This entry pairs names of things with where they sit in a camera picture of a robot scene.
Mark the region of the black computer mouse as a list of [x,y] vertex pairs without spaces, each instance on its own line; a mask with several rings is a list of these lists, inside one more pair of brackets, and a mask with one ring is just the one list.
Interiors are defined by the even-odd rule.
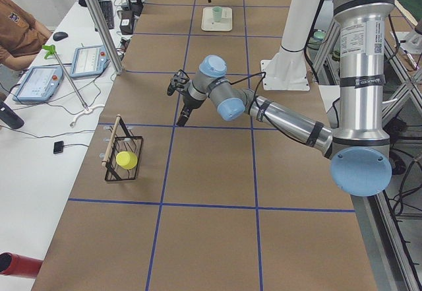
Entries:
[[64,40],[65,38],[67,38],[69,35],[66,32],[55,32],[53,34],[53,40],[55,42],[58,42],[60,40]]

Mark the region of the person in brown shirt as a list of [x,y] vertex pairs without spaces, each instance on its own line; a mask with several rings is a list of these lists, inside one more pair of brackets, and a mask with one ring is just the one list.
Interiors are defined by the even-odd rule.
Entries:
[[11,0],[1,0],[1,64],[28,68],[52,36],[47,27]]

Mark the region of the black keyboard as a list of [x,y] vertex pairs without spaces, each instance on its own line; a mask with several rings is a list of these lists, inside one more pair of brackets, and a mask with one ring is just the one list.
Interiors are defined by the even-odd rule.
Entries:
[[110,0],[99,1],[101,12],[109,29],[115,28],[113,3]]

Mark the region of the blue teach pendant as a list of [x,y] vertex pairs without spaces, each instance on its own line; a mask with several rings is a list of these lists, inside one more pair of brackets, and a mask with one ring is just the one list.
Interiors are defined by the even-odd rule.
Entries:
[[74,79],[101,75],[109,64],[109,56],[104,46],[76,48],[70,76]]
[[47,102],[63,80],[60,66],[31,67],[18,90],[13,94],[16,102]]

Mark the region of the far blue teach pendant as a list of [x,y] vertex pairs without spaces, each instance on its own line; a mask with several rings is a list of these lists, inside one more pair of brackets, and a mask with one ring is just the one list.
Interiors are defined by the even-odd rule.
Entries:
[[109,56],[104,46],[76,48],[70,76],[74,79],[101,75],[109,64]]

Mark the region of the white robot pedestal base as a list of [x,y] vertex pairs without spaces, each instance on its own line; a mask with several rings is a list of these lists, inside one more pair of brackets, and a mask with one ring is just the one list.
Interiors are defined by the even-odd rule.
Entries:
[[261,61],[266,73],[263,89],[309,91],[304,50],[320,0],[291,0],[280,49],[271,60]]

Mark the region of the red cylinder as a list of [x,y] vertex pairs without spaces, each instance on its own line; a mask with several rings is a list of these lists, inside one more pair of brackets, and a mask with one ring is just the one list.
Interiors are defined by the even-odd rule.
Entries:
[[1,254],[1,275],[36,278],[43,261],[16,253]]

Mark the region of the cream rabbit tray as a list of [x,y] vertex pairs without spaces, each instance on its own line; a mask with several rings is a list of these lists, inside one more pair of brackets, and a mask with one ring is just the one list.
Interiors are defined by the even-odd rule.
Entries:
[[202,10],[201,29],[205,32],[230,32],[233,29],[233,11],[230,7],[222,8],[222,17],[219,22],[214,20],[213,8],[205,7]]

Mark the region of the pale green cup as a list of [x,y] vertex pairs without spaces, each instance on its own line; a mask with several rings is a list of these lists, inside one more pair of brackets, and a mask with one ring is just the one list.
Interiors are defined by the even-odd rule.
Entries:
[[213,22],[220,22],[222,19],[223,9],[220,6],[212,7],[212,19]]

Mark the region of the yellow cup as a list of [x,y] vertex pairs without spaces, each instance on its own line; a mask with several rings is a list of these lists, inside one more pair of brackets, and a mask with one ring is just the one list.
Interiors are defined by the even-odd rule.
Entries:
[[131,170],[138,164],[138,157],[131,151],[121,151],[116,157],[116,163],[118,166],[126,170]]

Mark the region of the small black square device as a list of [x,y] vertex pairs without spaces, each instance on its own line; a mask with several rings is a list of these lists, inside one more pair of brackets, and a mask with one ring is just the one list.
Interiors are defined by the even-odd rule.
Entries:
[[56,141],[56,142],[54,142],[54,144],[53,144],[53,153],[54,154],[60,154],[60,153],[62,153],[63,150],[64,150],[64,146],[65,146],[64,141]]

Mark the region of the aluminium frame post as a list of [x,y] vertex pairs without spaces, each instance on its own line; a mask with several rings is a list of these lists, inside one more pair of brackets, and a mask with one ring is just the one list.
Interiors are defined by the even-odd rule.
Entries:
[[117,54],[117,50],[114,46],[113,39],[107,27],[106,20],[102,14],[98,0],[85,0],[88,7],[90,16],[94,22],[94,26],[97,28],[103,45],[105,46],[106,53],[109,56],[111,64],[113,65],[116,75],[120,75],[123,71],[121,60]]

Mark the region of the black handheld object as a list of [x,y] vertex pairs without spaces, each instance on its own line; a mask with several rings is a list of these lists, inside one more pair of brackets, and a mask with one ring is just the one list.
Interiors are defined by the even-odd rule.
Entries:
[[19,129],[24,125],[24,120],[10,109],[4,101],[1,101],[1,120],[11,129]]

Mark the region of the metal rod green clamp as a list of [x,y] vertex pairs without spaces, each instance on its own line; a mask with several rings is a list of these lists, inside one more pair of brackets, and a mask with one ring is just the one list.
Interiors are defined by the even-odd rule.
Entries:
[[55,46],[54,45],[43,45],[42,49],[46,50],[46,54],[44,56],[45,59],[47,59],[50,55],[53,55],[54,58],[57,60],[59,66],[62,68],[63,74],[65,76],[65,78],[69,81],[70,85],[72,86],[76,96],[78,97],[78,99],[80,100],[80,103],[82,104],[83,110],[80,111],[79,113],[77,113],[74,117],[73,120],[70,123],[70,127],[74,127],[78,121],[78,119],[84,115],[89,115],[91,114],[94,110],[98,109],[98,108],[104,108],[105,105],[104,104],[97,104],[95,106],[89,106],[85,100],[83,99],[82,95],[80,94],[80,92],[78,91],[78,88],[76,87],[73,79],[71,78],[69,72],[66,70],[64,64],[62,63],[61,59],[59,58]]

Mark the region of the black power adapter box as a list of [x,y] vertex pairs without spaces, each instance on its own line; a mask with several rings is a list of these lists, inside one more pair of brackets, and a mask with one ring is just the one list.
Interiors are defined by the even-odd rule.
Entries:
[[135,26],[135,16],[132,11],[122,11],[120,17],[120,31],[122,35],[131,35]]

